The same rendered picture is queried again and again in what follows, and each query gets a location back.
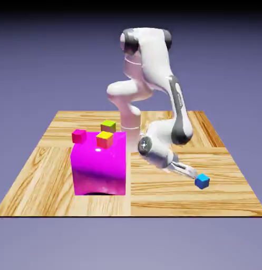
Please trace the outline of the large magenta box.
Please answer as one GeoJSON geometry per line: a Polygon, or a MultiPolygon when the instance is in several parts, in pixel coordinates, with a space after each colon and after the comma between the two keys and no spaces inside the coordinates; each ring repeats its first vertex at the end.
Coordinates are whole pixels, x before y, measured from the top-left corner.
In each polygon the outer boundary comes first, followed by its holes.
{"type": "Polygon", "coordinates": [[[96,135],[86,131],[83,144],[74,143],[71,168],[76,195],[126,193],[127,156],[126,133],[113,133],[113,144],[108,149],[98,148],[96,135]]]}

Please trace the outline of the small yellow cube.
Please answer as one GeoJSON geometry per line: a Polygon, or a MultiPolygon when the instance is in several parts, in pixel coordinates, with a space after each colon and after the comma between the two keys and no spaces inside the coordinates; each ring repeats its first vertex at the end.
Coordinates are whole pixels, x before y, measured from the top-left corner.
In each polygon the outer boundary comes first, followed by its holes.
{"type": "Polygon", "coordinates": [[[96,145],[98,148],[108,149],[113,144],[113,133],[101,131],[96,135],[96,145]]]}

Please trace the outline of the small pink cube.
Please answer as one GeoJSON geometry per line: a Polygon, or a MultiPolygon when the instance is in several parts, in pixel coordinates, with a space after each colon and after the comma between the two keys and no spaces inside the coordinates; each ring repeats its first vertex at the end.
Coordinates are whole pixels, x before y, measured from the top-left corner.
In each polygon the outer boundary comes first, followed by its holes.
{"type": "Polygon", "coordinates": [[[86,130],[76,129],[72,132],[72,142],[83,144],[86,141],[86,130]]]}

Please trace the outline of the small green cube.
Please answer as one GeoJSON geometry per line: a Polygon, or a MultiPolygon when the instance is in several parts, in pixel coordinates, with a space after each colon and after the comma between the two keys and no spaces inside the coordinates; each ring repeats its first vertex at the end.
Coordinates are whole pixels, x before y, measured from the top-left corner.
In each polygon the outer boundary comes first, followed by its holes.
{"type": "Polygon", "coordinates": [[[116,132],[116,122],[111,120],[104,120],[101,123],[101,131],[115,133],[116,132]]]}

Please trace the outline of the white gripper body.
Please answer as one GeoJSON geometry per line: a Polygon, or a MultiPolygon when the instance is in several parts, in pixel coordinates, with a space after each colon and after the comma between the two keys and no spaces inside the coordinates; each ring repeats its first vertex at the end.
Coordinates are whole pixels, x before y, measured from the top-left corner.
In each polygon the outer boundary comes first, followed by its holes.
{"type": "Polygon", "coordinates": [[[173,161],[170,165],[168,165],[167,169],[172,172],[176,172],[186,177],[189,177],[191,179],[195,179],[198,175],[195,168],[180,162],[173,161]]]}

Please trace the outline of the small blue cube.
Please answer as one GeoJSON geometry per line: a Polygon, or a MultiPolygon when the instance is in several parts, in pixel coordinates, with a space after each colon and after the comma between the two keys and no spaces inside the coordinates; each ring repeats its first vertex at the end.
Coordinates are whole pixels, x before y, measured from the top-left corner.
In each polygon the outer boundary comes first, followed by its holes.
{"type": "Polygon", "coordinates": [[[199,174],[195,178],[195,185],[200,189],[207,188],[209,186],[209,183],[210,183],[210,178],[206,176],[204,173],[199,174]]]}

